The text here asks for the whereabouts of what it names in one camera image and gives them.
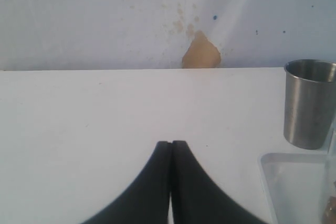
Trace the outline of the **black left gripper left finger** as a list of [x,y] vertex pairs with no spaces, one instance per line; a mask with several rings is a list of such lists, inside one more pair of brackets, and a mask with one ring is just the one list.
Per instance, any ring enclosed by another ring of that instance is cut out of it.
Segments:
[[172,144],[157,142],[148,162],[127,189],[85,223],[168,223]]

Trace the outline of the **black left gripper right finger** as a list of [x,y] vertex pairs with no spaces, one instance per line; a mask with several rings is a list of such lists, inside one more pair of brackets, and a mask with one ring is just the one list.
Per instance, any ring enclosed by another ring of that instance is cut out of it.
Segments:
[[172,143],[171,197],[174,223],[263,223],[213,182],[185,141]]

